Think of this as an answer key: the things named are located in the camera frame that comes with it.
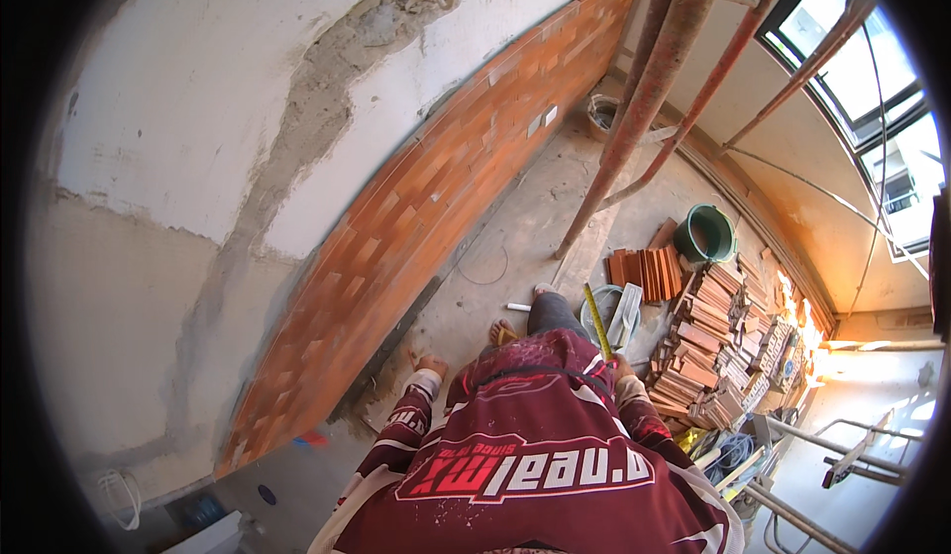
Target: black window frame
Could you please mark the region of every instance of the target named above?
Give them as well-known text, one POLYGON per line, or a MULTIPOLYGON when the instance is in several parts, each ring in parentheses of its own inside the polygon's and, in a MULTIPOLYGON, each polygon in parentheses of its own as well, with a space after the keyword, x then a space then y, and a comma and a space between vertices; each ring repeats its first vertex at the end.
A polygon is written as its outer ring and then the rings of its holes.
MULTIPOLYGON (((780 30, 780 25, 792 14, 792 11, 799 5, 802 0, 779 0, 776 2, 776 5, 773 9, 767 14, 766 19, 763 21, 763 24, 760 25, 759 29, 756 31, 755 38, 759 42, 760 46, 767 50, 767 52, 773 56, 776 61, 782 65, 786 71, 790 74, 794 73, 799 67, 799 64, 802 64, 805 61, 806 57, 802 55, 802 51, 796 47, 791 40, 786 37, 780 30), (787 49, 789 49, 793 55, 799 60, 799 64, 795 64, 790 60, 790 58, 779 49, 776 44, 767 38, 767 34, 775 36, 787 49)), ((836 135, 839 136, 839 139, 843 143, 849 159, 852 161, 853 166, 858 171, 859 176, 862 178, 862 182, 865 185, 866 191, 874 198, 879 196, 879 189, 876 187, 869 173, 865 170, 864 165, 862 164, 861 157, 867 152, 880 148, 883 139, 882 139, 882 127, 875 127, 875 129, 866 133, 862 138, 859 137, 857 131, 862 130, 862 128, 867 127, 873 122, 877 122, 881 119, 881 109, 876 106, 872 110, 868 111, 862 117, 859 117, 856 120, 851 120, 848 116, 848 113, 842 107, 842 104, 839 102, 836 95, 832 92, 832 89, 826 85, 826 82, 823 80, 823 73, 820 73, 809 80, 809 82, 802 87, 802 90, 806 93, 807 96, 812 100, 813 104, 826 118, 826 121, 832 126, 833 131, 836 135), (831 101, 832 106, 826 102, 826 99, 823 98, 823 95, 813 87, 813 85, 818 85, 822 88, 823 94, 826 95, 831 101)), ((898 104, 908 100, 911 96, 922 91, 923 87, 921 86, 921 76, 919 76, 914 82, 906 86, 900 92, 887 99, 885 102, 886 111, 891 110, 898 104)), ((903 132, 911 124, 917 122, 922 117, 927 115, 929 112, 932 112, 932 109, 928 105, 927 94, 925 93, 921 99, 919 99, 914 105, 905 111, 902 115, 897 117, 897 119, 892 120, 886 124, 886 133, 885 133, 885 143, 892 140, 897 134, 903 132)), ((889 232, 892 232, 891 225, 888 221, 888 217, 884 217, 884 226, 889 232)), ((905 251, 908 251, 911 255, 920 256, 928 251, 929 239, 924 239, 915 243, 908 245, 903 245, 905 251)), ((889 251, 891 251, 893 259, 902 259, 904 254, 898 250, 898 248, 892 242, 888 242, 889 251)))

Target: green bucket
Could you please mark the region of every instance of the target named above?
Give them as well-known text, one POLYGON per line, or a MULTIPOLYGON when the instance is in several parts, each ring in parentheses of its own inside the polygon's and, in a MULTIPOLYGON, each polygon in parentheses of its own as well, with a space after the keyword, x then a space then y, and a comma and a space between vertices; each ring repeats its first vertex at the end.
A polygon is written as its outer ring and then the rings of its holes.
POLYGON ((733 222, 715 205, 699 203, 673 231, 673 246, 690 263, 729 261, 736 252, 733 222))

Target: bucket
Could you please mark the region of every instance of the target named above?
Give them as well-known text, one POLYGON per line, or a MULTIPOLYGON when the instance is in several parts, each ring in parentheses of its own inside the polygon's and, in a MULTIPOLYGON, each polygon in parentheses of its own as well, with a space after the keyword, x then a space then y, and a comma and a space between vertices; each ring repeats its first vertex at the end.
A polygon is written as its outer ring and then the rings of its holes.
POLYGON ((588 101, 588 125, 591 136, 602 144, 608 140, 611 123, 621 101, 604 94, 592 94, 588 101))
POLYGON ((673 246, 690 263, 729 261, 736 252, 733 222, 715 205, 699 203, 673 231, 673 246))

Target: pant leg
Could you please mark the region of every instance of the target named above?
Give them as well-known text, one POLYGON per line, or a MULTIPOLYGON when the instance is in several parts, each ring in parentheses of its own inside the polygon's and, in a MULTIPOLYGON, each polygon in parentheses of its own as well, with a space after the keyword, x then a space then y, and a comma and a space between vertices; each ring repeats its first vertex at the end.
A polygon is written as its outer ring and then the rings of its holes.
POLYGON ((572 313, 568 299, 554 292, 538 295, 529 311, 529 335, 544 334, 553 329, 568 329, 590 341, 588 332, 572 313))

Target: rusty metal pipe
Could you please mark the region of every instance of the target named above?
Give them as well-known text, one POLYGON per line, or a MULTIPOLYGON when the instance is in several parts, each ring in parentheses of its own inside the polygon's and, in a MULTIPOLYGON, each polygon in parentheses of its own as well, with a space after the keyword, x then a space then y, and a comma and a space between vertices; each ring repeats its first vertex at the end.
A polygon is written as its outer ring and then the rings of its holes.
POLYGON ((624 119, 624 113, 628 110, 634 91, 637 89, 637 83, 641 81, 644 74, 644 67, 648 64, 650 50, 657 43, 657 35, 660 34, 660 28, 664 25, 664 18, 667 17, 668 7, 671 6, 671 0, 649 0, 647 15, 644 17, 644 27, 641 29, 641 36, 637 40, 637 47, 634 50, 634 56, 631 59, 631 67, 628 69, 628 77, 624 83, 624 94, 621 96, 621 102, 617 106, 614 119, 611 123, 611 130, 608 132, 608 139, 605 141, 604 150, 602 150, 601 160, 604 159, 604 153, 611 147, 614 136, 617 135, 617 128, 624 119))
POLYGON ((677 146, 683 142, 690 128, 697 122, 700 114, 707 108, 710 99, 713 98, 713 95, 723 84, 723 80, 727 77, 733 65, 739 59, 740 53, 743 52, 743 49, 745 49, 749 41, 752 40, 753 35, 756 34, 756 29, 763 24, 763 20, 766 18, 772 1, 773 0, 760 0, 756 7, 746 11, 746 15, 743 16, 743 21, 737 26, 736 32, 733 33, 733 38, 727 45, 727 49, 723 51, 723 55, 720 57, 720 61, 718 61, 717 65, 713 67, 713 70, 710 71, 710 75, 707 77, 707 83, 700 88, 700 92, 698 92, 697 96, 693 99, 690 109, 687 110, 687 113, 684 115, 680 124, 680 130, 677 131, 675 136, 668 138, 667 141, 664 142, 664 146, 654 158, 653 162, 650 163, 647 170, 644 171, 644 174, 641 175, 640 179, 602 201, 598 211, 609 208, 620 201, 624 201, 647 186, 648 182, 654 178, 654 175, 656 175, 657 171, 664 165, 667 158, 669 158, 673 151, 677 149, 677 146))
POLYGON ((874 9, 875 2, 873 0, 849 0, 838 22, 828 31, 828 34, 826 34, 823 41, 819 43, 816 50, 812 51, 812 54, 800 65, 799 69, 792 74, 790 82, 753 117, 753 120, 747 123, 743 129, 740 129, 728 142, 723 144, 724 149, 721 150, 721 153, 726 151, 726 146, 736 145, 736 143, 742 140, 747 133, 751 132, 756 125, 766 120, 780 104, 789 100, 803 85, 814 78, 815 75, 819 73, 819 70, 822 69, 823 65, 834 57, 835 54, 839 52, 839 49, 852 38, 852 35, 862 27, 862 24, 864 24, 874 9))
POLYGON ((644 74, 637 84, 628 110, 618 123, 611 144, 605 145, 601 167, 594 176, 575 220, 561 241, 561 246, 555 251, 555 258, 564 258, 568 249, 581 235, 581 231, 588 225, 590 217, 597 211, 601 200, 611 191, 614 180, 630 159, 634 146, 648 131, 650 123, 671 91, 690 49, 707 22, 707 15, 714 1, 671 1, 667 18, 657 37, 657 44, 650 52, 644 74))

